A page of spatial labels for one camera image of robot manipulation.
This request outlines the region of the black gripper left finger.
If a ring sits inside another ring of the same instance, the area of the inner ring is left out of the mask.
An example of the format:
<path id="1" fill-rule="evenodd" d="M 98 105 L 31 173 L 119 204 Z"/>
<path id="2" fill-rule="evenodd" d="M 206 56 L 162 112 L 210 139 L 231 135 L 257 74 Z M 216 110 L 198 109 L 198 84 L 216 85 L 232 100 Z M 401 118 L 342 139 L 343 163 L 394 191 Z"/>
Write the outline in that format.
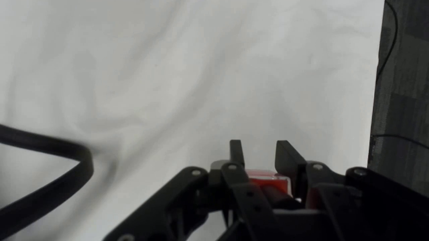
<path id="1" fill-rule="evenodd" d="M 102 241 L 186 241 L 213 212 L 221 212 L 227 232 L 221 241 L 277 241 L 277 222 L 260 188 L 244 171 L 239 140 L 229 159 L 210 171 L 182 169 Z"/>

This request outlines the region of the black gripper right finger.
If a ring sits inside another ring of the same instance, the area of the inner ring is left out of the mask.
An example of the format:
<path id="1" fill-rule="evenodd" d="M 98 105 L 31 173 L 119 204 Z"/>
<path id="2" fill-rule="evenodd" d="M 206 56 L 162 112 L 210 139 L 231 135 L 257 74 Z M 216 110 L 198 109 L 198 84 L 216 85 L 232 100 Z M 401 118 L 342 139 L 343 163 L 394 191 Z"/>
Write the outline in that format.
<path id="1" fill-rule="evenodd" d="M 306 161 L 277 141 L 275 169 L 291 180 L 291 196 L 328 216 L 339 241 L 429 241 L 429 200 L 366 168 L 345 175 Z"/>

